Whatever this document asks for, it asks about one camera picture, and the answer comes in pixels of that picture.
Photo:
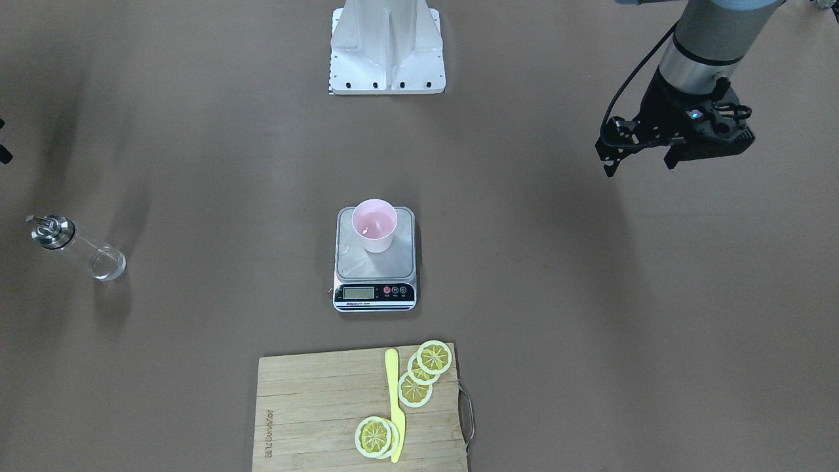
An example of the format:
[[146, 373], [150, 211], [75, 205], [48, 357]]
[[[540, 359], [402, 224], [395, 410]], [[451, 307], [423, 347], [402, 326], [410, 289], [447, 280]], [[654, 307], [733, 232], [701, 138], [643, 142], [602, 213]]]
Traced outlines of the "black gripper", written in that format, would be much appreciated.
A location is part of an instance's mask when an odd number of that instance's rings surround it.
[[680, 162], [740, 155], [755, 143], [747, 119], [752, 109], [741, 104], [725, 75], [711, 83], [709, 94], [688, 94], [655, 72], [633, 120], [609, 117], [600, 126], [597, 156], [608, 178], [620, 163], [644, 149], [667, 146], [669, 169]]

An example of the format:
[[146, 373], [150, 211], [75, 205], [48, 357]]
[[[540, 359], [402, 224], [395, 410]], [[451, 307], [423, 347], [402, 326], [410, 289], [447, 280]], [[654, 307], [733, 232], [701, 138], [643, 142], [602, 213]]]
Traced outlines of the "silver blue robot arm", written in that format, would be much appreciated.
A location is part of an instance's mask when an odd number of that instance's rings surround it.
[[756, 137], [747, 124], [752, 108], [732, 88], [732, 75], [779, 1], [690, 1], [655, 44], [663, 50], [632, 119], [612, 114], [620, 86], [600, 123], [595, 149], [606, 176], [624, 159], [665, 148], [663, 162], [715, 159], [746, 152]]

